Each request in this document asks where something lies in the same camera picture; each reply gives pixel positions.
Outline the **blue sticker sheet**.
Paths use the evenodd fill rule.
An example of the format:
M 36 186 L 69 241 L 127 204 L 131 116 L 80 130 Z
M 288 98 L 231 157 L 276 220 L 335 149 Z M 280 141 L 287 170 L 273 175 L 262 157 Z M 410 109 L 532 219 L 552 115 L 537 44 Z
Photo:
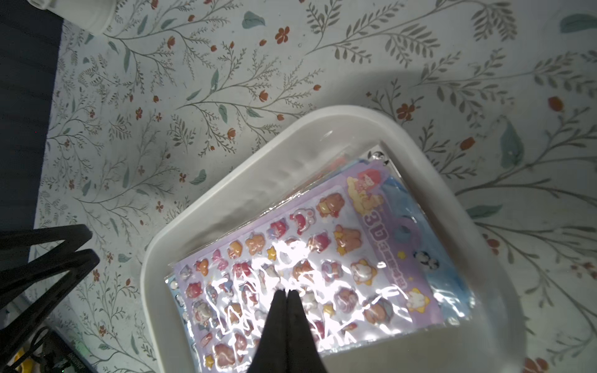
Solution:
M 387 174 L 381 190 L 392 216 L 399 221 L 398 232 L 393 238 L 410 245 L 410 256 L 423 271 L 445 322 L 456 326 L 468 320 L 474 306 L 473 295 L 435 227 L 390 160 L 373 160 L 371 164 Z

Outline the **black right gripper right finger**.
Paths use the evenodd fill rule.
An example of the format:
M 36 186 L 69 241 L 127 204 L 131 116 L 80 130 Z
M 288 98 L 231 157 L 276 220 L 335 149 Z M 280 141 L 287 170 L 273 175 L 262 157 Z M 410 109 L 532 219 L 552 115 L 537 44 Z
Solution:
M 296 290 L 287 297 L 286 334 L 287 372 L 326 373 Z

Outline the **pink 3D sticker sheet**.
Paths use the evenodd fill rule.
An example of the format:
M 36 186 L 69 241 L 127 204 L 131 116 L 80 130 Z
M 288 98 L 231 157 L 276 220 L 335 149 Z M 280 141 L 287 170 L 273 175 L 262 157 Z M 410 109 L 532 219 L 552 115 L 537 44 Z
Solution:
M 360 161 L 174 265 L 169 278 L 200 372 L 244 372 L 275 292 L 296 290 L 330 354 L 445 324 L 381 184 Z

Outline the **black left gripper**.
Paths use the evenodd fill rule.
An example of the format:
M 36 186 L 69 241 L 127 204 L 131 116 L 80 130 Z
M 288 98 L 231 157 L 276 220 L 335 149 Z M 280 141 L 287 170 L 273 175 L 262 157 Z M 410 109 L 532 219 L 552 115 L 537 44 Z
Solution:
M 56 275 L 62 277 L 12 323 L 1 328 L 1 367 L 4 368 L 30 335 L 58 304 L 90 274 L 100 258 L 84 250 L 93 234 L 86 225 L 67 225 L 1 233 L 1 251 L 57 242 L 54 249 L 20 267 L 1 272 L 1 307 L 6 307 L 30 286 Z

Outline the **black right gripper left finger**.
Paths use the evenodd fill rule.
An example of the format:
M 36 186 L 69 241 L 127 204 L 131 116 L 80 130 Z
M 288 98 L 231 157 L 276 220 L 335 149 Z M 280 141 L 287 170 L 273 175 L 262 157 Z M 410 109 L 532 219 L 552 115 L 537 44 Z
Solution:
M 277 290 L 267 314 L 261 341 L 247 372 L 281 373 L 287 365 L 287 295 Z

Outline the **white plastic storage tray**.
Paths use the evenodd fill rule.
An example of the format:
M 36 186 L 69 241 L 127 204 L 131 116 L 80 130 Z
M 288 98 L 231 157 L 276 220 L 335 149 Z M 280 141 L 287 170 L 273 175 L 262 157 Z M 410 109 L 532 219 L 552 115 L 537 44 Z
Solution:
M 163 372 L 519 372 L 506 273 L 388 116 L 317 110 L 149 245 Z

